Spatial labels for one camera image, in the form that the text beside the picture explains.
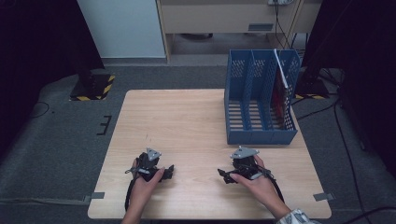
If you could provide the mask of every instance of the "black strap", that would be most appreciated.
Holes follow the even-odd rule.
[[[285,200],[283,199],[282,191],[280,191],[280,188],[277,185],[276,180],[271,176],[267,176],[267,178],[271,180],[271,182],[273,183],[275,190],[277,192],[277,196],[279,196],[280,200],[282,200],[282,202],[284,203]]]
[[[136,181],[136,178],[131,180],[131,183],[129,184],[129,187],[128,187],[128,191],[126,192],[125,205],[124,205],[125,212],[128,210],[128,207],[129,207],[129,202],[131,199],[131,192],[132,192],[132,188],[134,187],[135,181]]]

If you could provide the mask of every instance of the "black cable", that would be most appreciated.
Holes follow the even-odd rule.
[[[262,172],[262,171],[267,170],[267,169],[265,169],[264,167],[262,167],[262,166],[260,166],[260,165],[257,165],[257,166],[258,166],[259,168],[262,169],[261,171],[260,171],[260,169],[258,169],[259,172]],[[280,190],[279,185],[276,183],[276,180],[274,179],[274,176],[273,176],[273,175],[268,175],[267,178],[271,180],[271,183],[274,185],[274,188],[275,188],[275,190],[276,190],[277,196],[278,196],[279,199],[282,200],[282,202],[284,203],[284,202],[285,202],[285,199],[283,198],[282,191]]]
[[[138,158],[136,158],[135,169],[138,169],[138,168],[139,168]],[[128,190],[126,191],[126,197],[125,197],[125,203],[124,203],[125,212],[128,211],[128,207],[129,207],[129,203],[130,203],[130,199],[131,199],[132,188],[134,187],[134,182],[136,181],[137,178],[138,178],[137,171],[134,171],[133,175],[132,175],[132,180],[129,183]]]
[[[291,105],[298,104],[298,103],[300,103],[301,101],[303,101],[303,100],[305,100],[305,99],[306,99],[306,98],[303,98],[303,99],[297,100],[297,101],[293,102]]]
[[[329,77],[325,77],[325,76],[323,76],[323,75],[318,75],[318,76],[321,77],[321,78],[323,78],[323,79],[325,79],[326,81],[332,83],[334,86],[339,86],[339,84],[338,84],[337,81],[334,81],[334,80],[332,80],[332,79],[329,78]]]
[[[348,149],[348,147],[347,147],[347,141],[346,141],[346,139],[345,139],[345,137],[344,137],[343,130],[341,129],[340,121],[338,120],[336,108],[337,108],[337,104],[334,104],[334,105],[333,105],[333,111],[334,111],[335,121],[336,121],[336,123],[337,123],[338,131],[339,131],[340,134],[341,134],[341,138],[342,138],[343,143],[344,143],[344,148],[345,148],[345,150],[346,150],[346,155],[347,155],[347,158],[348,158],[348,160],[349,160],[349,165],[350,165],[350,169],[351,169],[351,171],[352,171],[352,176],[353,176],[353,182],[354,182],[354,185],[355,185],[356,193],[358,194],[359,205],[361,206],[361,211],[362,211],[363,214],[364,214],[366,211],[365,211],[365,209],[364,209],[363,202],[362,202],[362,200],[361,200],[361,191],[359,190],[358,181],[357,181],[356,174],[355,174],[355,168],[354,168],[354,166],[353,166],[352,159],[351,159],[350,153],[349,153],[349,149]],[[368,217],[366,217],[366,220],[367,220],[370,224],[372,223]]]
[[[325,111],[325,110],[328,110],[328,109],[332,108],[332,106],[336,105],[336,104],[338,103],[338,101],[340,101],[340,98],[338,98],[338,99],[337,99],[334,103],[332,103],[331,105],[329,105],[329,106],[327,106],[327,107],[325,107],[325,108],[323,108],[323,109],[320,109],[320,110],[318,110],[318,111],[311,112],[311,113],[309,113],[309,114],[307,114],[307,115],[303,115],[303,116],[297,118],[297,120],[302,120],[302,119],[305,119],[305,118],[307,118],[307,117],[309,117],[309,116],[312,116],[312,115],[314,115],[314,114],[317,114],[317,113],[323,112],[323,111]]]
[[[68,200],[68,199],[38,199],[38,198],[15,198],[15,199],[0,199],[0,204],[45,204],[45,205],[74,205],[87,206],[89,201]]]
[[[277,42],[279,42],[279,44],[282,46],[282,49],[285,49],[285,46],[282,45],[282,43],[280,42],[280,40],[279,40],[279,38],[277,37],[277,34],[276,34],[277,33],[276,27],[279,25],[279,28],[280,28],[280,31],[282,32],[282,35],[285,36],[286,44],[288,45],[289,49],[291,49],[290,43],[289,43],[289,37],[286,36],[286,34],[283,31],[282,26],[280,25],[280,22],[279,22],[279,17],[278,17],[278,14],[279,14],[279,3],[277,2],[277,0],[274,0],[274,3],[275,3],[275,13],[276,13],[275,37],[277,39]]]
[[[329,76],[329,78],[332,80],[333,83],[335,83],[334,85],[340,86],[341,82],[339,82],[333,75],[332,75],[332,71],[330,71],[329,68],[325,68],[323,69],[323,71]]]
[[[293,39],[291,40],[290,48],[293,49],[294,41],[296,40],[297,34],[294,34]]]
[[[338,69],[341,72],[340,83],[344,83],[344,79],[346,78],[346,72],[343,69]]]
[[[285,49],[285,46],[282,44],[282,42],[279,40],[279,38],[277,37],[277,24],[278,24],[278,17],[277,17],[277,13],[278,13],[278,2],[277,0],[274,0],[275,3],[275,14],[276,14],[276,23],[275,23],[275,38],[277,40],[277,42],[280,44],[280,46],[282,46],[282,49]]]
[[[306,49],[306,46],[308,45],[308,38],[309,38],[309,33],[306,33],[305,34],[305,49]]]
[[[37,102],[37,103],[38,103],[38,104],[46,105],[46,106],[47,106],[47,109],[46,109],[46,111],[44,111],[44,113],[42,113],[42,114],[40,114],[40,115],[37,115],[37,116],[29,117],[29,119],[36,119],[36,118],[39,118],[39,117],[45,115],[47,112],[49,112],[49,110],[50,110],[50,105],[49,105],[49,104],[47,104],[47,103],[45,103],[45,102],[41,102],[41,101],[39,101],[39,102]]]
[[[298,2],[298,6],[297,6],[297,9],[296,9],[296,13],[294,13],[294,17],[293,17],[293,20],[291,21],[291,25],[293,25],[294,24],[294,22],[296,21],[296,19],[297,19],[297,12],[299,11],[299,9],[300,9],[300,4],[302,3],[302,1],[299,1]]]
[[[380,211],[383,211],[383,210],[396,210],[396,207],[392,207],[392,206],[379,207],[379,208],[373,209],[373,210],[371,210],[369,212],[366,212],[364,214],[361,214],[360,216],[354,217],[354,218],[352,218],[352,219],[350,219],[350,220],[348,220],[346,222],[343,222],[343,224],[350,224],[350,223],[355,222],[355,221],[357,221],[357,220],[359,220],[359,219],[361,219],[363,217],[370,216],[371,214],[374,214],[376,212],[380,212]]]

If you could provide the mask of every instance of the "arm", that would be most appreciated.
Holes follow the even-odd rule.
[[[264,167],[262,159],[254,155],[254,159],[258,165]],[[254,195],[254,197],[273,214],[276,220],[291,212],[291,210],[279,199],[274,185],[270,179],[260,176],[254,180],[248,180],[241,175],[231,174],[230,177],[236,182],[242,184]]]
[[[164,168],[160,169],[149,182],[146,182],[142,177],[136,179],[131,192],[130,205],[121,222],[122,224],[138,224],[140,222],[143,210],[151,198],[152,192],[163,177],[163,171]]]
[[[262,159],[254,155],[254,160],[260,167],[264,167]],[[254,195],[254,197],[273,214],[277,224],[313,224],[318,223],[311,221],[309,217],[300,209],[291,211],[280,198],[277,196],[274,185],[271,180],[260,176],[254,180],[248,180],[241,175],[230,174],[230,177],[236,182],[242,184]]]

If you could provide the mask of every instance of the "hand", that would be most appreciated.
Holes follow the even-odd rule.
[[[136,166],[137,161],[134,160],[133,167]],[[136,181],[134,182],[134,187],[132,188],[128,211],[126,211],[122,223],[139,223],[143,214],[143,210],[151,198],[152,192],[155,190],[158,182],[163,177],[164,170],[165,168],[158,170],[149,182],[146,182],[146,180],[141,176],[137,177]]]
[[[258,155],[254,155],[256,163],[264,167],[264,162]],[[241,175],[230,174],[230,177],[241,185],[245,186],[254,197],[273,214],[276,219],[281,219],[291,212],[291,210],[277,196],[271,180],[264,176],[259,176],[254,180],[248,180]]]

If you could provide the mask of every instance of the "wooden table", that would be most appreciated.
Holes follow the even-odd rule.
[[[124,172],[151,147],[160,151],[158,167],[175,165],[172,179],[155,189],[142,218],[266,219],[271,213],[241,185],[226,185],[218,168],[233,169],[227,145],[224,90],[128,91],[96,185],[103,199],[92,199],[90,218],[123,218],[126,190],[132,179]],[[312,218],[328,218],[327,201],[301,132],[289,146],[257,148],[274,174],[286,204]]]

